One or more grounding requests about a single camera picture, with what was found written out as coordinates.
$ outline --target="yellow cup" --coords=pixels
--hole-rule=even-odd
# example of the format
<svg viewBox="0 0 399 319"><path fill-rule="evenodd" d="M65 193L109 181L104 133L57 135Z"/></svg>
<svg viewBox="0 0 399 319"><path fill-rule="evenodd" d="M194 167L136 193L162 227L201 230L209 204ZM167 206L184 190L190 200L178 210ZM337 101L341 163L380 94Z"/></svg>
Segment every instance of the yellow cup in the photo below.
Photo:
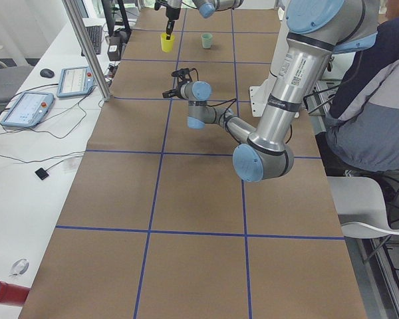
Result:
<svg viewBox="0 0 399 319"><path fill-rule="evenodd" d="M173 50L173 45L174 45L174 35L170 36L170 40L167 40L167 34L162 33L161 34L161 49L169 53Z"/></svg>

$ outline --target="red cylinder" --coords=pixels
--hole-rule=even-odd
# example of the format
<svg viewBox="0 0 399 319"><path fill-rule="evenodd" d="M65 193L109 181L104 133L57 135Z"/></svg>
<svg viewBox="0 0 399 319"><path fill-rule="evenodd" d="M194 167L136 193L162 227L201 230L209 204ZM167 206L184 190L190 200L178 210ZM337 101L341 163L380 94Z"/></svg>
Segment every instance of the red cylinder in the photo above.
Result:
<svg viewBox="0 0 399 319"><path fill-rule="evenodd" d="M29 291L30 288L0 281L0 304L22 307L28 297Z"/></svg>

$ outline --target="cup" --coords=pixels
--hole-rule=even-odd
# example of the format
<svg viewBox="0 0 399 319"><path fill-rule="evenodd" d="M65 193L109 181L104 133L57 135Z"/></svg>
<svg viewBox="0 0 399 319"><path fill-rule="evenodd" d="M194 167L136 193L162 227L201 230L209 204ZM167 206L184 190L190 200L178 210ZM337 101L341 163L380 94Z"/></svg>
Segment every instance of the cup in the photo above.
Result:
<svg viewBox="0 0 399 319"><path fill-rule="evenodd" d="M22 307L29 291L30 288L0 281L0 304Z"/></svg>
<svg viewBox="0 0 399 319"><path fill-rule="evenodd" d="M213 44L213 35L211 33L203 33L201 35L202 47L205 49L210 49Z"/></svg>
<svg viewBox="0 0 399 319"><path fill-rule="evenodd" d="M170 36L170 39L167 39L167 34L162 33L161 34L161 50L163 50L165 53L169 53L173 50L173 45L174 45L174 35Z"/></svg>

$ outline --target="white table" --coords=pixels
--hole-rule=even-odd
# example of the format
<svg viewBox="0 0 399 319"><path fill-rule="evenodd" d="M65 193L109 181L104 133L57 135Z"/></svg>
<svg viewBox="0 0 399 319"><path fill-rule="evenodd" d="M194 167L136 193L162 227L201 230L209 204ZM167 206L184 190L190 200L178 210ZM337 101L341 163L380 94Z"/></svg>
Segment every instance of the white table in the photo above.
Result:
<svg viewBox="0 0 399 319"><path fill-rule="evenodd" d="M85 24L103 25L104 19L87 19ZM106 71L110 63L106 53L107 48L106 41L103 41L102 54L98 56L103 71ZM62 68L87 65L86 59L80 55L80 46L68 23L20 91L57 83ZM42 68L53 70L55 77L42 78L39 75ZM57 87L39 90L56 94ZM66 100L56 98L46 118L68 110L80 99L80 97ZM30 131L4 134L0 135L0 154L31 161L84 151L99 116L101 100L100 91L96 88L81 102L86 117L66 138L58 140L46 133ZM83 115L82 110L74 107L39 125L36 130L47 130L57 136L63 136ZM62 159L24 164L0 158L0 280L22 286L32 285L78 166L69 169L67 164L61 163L52 168L49 171L50 176L43 181L34 172L40 167L47 169ZM28 271L19 277L10 277L11 266L19 259L29 260ZM19 307L0 304L2 319L17 318L20 311Z"/></svg>

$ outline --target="black mouse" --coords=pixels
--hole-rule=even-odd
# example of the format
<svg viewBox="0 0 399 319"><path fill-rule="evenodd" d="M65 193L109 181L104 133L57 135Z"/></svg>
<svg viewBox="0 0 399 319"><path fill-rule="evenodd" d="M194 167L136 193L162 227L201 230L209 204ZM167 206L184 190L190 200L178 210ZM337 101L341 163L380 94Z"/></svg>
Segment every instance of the black mouse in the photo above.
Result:
<svg viewBox="0 0 399 319"><path fill-rule="evenodd" d="M55 76L55 73L49 68L44 68L40 71L40 76L43 78L52 78Z"/></svg>

